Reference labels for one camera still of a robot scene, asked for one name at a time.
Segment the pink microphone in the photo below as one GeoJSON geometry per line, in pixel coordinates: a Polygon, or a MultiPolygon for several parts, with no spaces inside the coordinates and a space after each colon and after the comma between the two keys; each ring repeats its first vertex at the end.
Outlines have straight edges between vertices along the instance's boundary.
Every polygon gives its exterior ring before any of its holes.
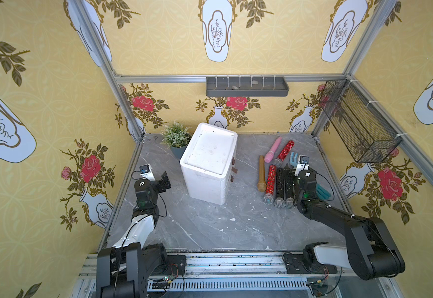
{"type": "Polygon", "coordinates": [[[274,141],[274,143],[273,143],[273,145],[271,146],[270,150],[269,150],[269,151],[266,153],[266,155],[264,156],[264,161],[265,161],[266,163],[270,163],[270,162],[273,160],[273,157],[274,157],[274,155],[275,155],[275,152],[277,151],[277,149],[278,149],[279,145],[281,144],[281,142],[282,142],[282,137],[278,137],[278,138],[274,141]]]}

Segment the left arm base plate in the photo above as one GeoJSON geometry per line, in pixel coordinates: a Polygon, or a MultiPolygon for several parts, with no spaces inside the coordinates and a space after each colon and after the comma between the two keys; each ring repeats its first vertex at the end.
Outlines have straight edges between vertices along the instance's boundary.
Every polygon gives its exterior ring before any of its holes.
{"type": "Polygon", "coordinates": [[[185,274],[187,257],[185,255],[168,255],[165,260],[160,258],[156,265],[151,265],[150,276],[183,276],[185,274]]]}

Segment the white three-drawer cabinet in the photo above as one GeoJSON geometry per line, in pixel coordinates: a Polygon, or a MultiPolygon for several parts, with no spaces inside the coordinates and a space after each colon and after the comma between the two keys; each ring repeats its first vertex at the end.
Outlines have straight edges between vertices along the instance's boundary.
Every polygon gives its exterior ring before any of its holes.
{"type": "Polygon", "coordinates": [[[198,125],[180,159],[191,198],[225,204],[236,148],[236,132],[206,123],[198,125]]]}

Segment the red glitter microphone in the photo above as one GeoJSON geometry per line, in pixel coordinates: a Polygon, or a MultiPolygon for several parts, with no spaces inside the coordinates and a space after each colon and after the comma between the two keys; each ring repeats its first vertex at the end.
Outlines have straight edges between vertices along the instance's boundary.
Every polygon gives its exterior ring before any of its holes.
{"type": "Polygon", "coordinates": [[[277,168],[282,166],[283,161],[286,159],[290,151],[292,150],[295,142],[293,140],[289,140],[283,150],[279,153],[278,157],[275,158],[272,162],[272,165],[275,165],[277,168]]]}
{"type": "Polygon", "coordinates": [[[263,196],[263,203],[271,205],[274,202],[274,189],[275,189],[275,179],[276,179],[277,167],[275,165],[270,165],[267,177],[266,191],[263,196]]]}

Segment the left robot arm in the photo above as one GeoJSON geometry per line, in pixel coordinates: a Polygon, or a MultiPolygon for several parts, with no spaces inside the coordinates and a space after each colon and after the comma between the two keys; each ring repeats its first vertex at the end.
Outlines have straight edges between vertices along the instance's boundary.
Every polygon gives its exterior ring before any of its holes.
{"type": "Polygon", "coordinates": [[[104,248],[97,255],[97,298],[145,298],[151,273],[168,265],[162,244],[144,244],[161,217],[158,197],[170,188],[166,172],[157,181],[135,181],[136,206],[130,226],[113,247],[104,248]]]}

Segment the black microphone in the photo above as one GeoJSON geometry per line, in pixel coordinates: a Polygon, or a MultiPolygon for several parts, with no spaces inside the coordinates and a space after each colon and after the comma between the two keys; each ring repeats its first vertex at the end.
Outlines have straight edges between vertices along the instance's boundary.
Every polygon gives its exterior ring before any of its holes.
{"type": "Polygon", "coordinates": [[[285,186],[285,206],[288,209],[294,209],[295,187],[294,172],[292,169],[284,168],[284,186],[285,186]]]}
{"type": "Polygon", "coordinates": [[[275,201],[274,205],[278,209],[285,207],[285,175],[283,168],[277,168],[275,180],[275,201]]]}

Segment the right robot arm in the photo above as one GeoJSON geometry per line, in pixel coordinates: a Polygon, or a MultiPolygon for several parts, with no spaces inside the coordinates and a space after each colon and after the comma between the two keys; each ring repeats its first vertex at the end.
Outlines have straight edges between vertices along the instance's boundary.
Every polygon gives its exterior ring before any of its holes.
{"type": "Polygon", "coordinates": [[[301,170],[295,176],[295,206],[306,218],[320,222],[345,237],[345,246],[318,242],[303,250],[303,264],[315,271],[323,265],[351,269],[360,279],[393,278],[406,269],[401,252],[386,224],[377,217],[342,211],[317,196],[317,172],[301,170]]]}

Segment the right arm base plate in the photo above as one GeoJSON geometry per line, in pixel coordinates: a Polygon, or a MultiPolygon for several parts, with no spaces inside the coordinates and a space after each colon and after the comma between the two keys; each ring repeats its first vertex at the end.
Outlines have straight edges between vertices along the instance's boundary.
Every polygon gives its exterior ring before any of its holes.
{"type": "Polygon", "coordinates": [[[336,274],[336,266],[311,263],[303,254],[286,252],[282,256],[287,274],[336,274]]]}

